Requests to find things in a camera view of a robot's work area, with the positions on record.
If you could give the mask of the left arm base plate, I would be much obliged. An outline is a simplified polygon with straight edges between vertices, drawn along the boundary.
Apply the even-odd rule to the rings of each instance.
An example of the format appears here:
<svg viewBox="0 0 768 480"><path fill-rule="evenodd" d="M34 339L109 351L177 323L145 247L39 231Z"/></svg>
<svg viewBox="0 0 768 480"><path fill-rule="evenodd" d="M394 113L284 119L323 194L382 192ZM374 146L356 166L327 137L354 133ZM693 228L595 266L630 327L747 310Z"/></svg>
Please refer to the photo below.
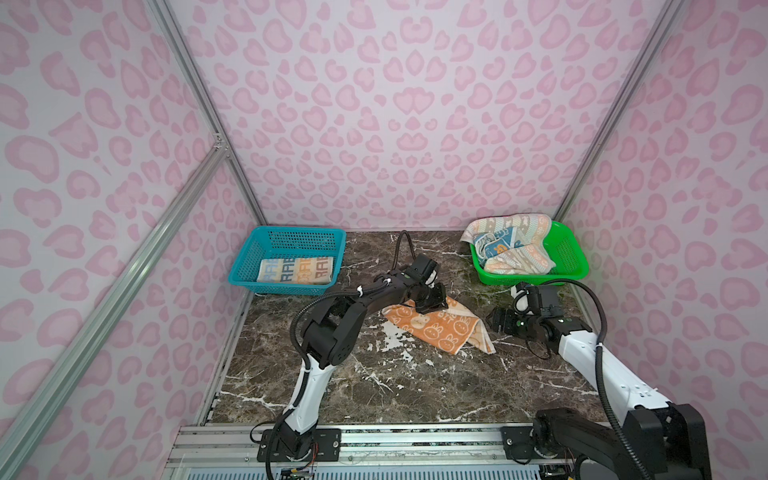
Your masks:
<svg viewBox="0 0 768 480"><path fill-rule="evenodd" d="M340 457L342 431L336 428L314 428L297 434L281 427L274 435L267 429L259 440L257 460L265 462L336 462Z"/></svg>

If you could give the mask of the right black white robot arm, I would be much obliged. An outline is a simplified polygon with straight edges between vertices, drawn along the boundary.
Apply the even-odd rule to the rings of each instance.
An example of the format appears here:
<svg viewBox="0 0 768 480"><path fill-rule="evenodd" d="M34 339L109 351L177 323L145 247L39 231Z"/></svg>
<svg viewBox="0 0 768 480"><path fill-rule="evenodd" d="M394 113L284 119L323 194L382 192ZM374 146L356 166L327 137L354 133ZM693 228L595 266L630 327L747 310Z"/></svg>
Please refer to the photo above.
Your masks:
<svg viewBox="0 0 768 480"><path fill-rule="evenodd" d="M572 452L618 479L710 479L706 425L690 404L677 404L650 387L613 355L578 318L522 314L496 307L492 329L544 344L574 367L598 395L607 422L588 420L570 408L536 413L525 448L541 457Z"/></svg>

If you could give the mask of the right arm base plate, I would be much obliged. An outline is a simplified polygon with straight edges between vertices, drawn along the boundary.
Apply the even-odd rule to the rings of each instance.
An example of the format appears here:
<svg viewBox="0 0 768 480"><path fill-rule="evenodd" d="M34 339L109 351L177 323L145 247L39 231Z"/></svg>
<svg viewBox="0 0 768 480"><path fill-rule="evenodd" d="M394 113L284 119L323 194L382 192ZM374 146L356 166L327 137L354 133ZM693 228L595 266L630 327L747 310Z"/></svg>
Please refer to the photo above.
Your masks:
<svg viewBox="0 0 768 480"><path fill-rule="evenodd" d="M500 429L502 446L505 457L519 465L528 465L533 460L539 459L534 448L533 427L505 426Z"/></svg>

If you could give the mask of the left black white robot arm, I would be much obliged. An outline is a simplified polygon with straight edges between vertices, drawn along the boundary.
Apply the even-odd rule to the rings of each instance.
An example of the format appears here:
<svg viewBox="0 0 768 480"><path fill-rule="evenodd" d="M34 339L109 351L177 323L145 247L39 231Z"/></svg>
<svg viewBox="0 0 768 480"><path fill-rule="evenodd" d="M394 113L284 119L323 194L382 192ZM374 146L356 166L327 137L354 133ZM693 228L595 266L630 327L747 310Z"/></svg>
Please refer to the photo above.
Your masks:
<svg viewBox="0 0 768 480"><path fill-rule="evenodd" d="M352 353L364 320L387 307L408 301L418 313L447 308L439 266L426 257L407 267L377 276L356 290L318 297L291 324L292 344L301 357L301 370L284 412L271 437L294 456L309 449L319 410L334 370Z"/></svg>

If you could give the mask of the cream rabbit lettered towel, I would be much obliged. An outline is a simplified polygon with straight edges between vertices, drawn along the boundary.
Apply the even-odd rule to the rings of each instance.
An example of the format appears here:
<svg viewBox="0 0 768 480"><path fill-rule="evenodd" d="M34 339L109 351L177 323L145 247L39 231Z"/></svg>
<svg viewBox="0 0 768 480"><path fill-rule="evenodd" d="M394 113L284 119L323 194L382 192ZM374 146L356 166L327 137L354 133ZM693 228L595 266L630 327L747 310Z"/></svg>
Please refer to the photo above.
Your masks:
<svg viewBox="0 0 768 480"><path fill-rule="evenodd" d="M257 276L260 283L325 285L334 271L332 257L278 258L261 261Z"/></svg>

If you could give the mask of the orange bear pattern towel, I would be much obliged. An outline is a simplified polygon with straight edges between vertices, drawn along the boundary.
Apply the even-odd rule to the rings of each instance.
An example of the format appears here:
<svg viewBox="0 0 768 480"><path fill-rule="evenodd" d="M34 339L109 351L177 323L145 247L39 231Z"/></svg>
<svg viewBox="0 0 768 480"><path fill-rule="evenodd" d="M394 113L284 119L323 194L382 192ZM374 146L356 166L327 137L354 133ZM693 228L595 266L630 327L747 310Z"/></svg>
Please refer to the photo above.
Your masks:
<svg viewBox="0 0 768 480"><path fill-rule="evenodd" d="M417 313L414 302L384 308L382 315L396 327L452 355L466 344L492 355L496 349L481 318L463 304L448 297L448 308L428 314Z"/></svg>

